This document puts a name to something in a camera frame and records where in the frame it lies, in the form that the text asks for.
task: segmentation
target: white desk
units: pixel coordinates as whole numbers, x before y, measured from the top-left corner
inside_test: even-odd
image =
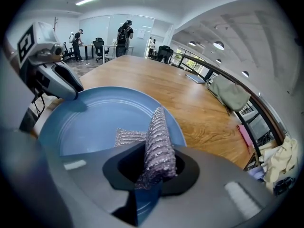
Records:
[[[105,48],[113,48],[115,50],[117,45],[103,45],[103,64],[105,64]],[[134,47],[129,47],[129,50],[131,49],[131,55],[133,55],[133,49]]]

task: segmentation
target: person wearing backpack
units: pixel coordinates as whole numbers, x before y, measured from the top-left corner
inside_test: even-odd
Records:
[[[126,54],[129,50],[130,39],[133,38],[133,29],[131,28],[132,21],[127,20],[117,32],[117,47],[116,57]]]
[[[80,35],[83,34],[83,30],[80,29],[76,34],[70,35],[69,42],[72,43],[73,49],[74,49],[74,54],[75,54],[75,60],[76,62],[83,62],[84,60],[82,59],[80,55],[80,50],[79,46],[83,45]]]

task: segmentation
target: black backpack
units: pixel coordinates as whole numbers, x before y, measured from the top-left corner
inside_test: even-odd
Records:
[[[121,29],[121,31],[118,34],[118,40],[117,44],[124,45],[127,41],[127,32],[129,31],[130,27],[127,29]]]

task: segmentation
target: white backpack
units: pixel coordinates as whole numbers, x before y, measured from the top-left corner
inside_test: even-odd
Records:
[[[71,32],[71,35],[68,38],[68,42],[69,43],[73,43],[74,41],[75,41],[75,34],[74,34],[74,32]]]

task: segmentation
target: person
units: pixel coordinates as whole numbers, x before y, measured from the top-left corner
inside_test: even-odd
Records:
[[[117,31],[116,57],[123,56],[129,50],[130,39],[133,38],[132,21],[127,20]]]
[[[73,43],[72,43],[76,62],[83,62],[84,61],[82,59],[81,55],[80,55],[80,50],[79,50],[79,46],[83,45],[83,43],[80,39],[81,34],[83,34],[83,30],[79,29],[79,31],[75,34],[75,41],[73,41]]]
[[[156,42],[156,39],[154,39],[151,43],[150,43],[150,48],[149,48],[149,55],[148,57],[151,57],[151,55],[153,54],[153,51],[155,49],[155,42]]]

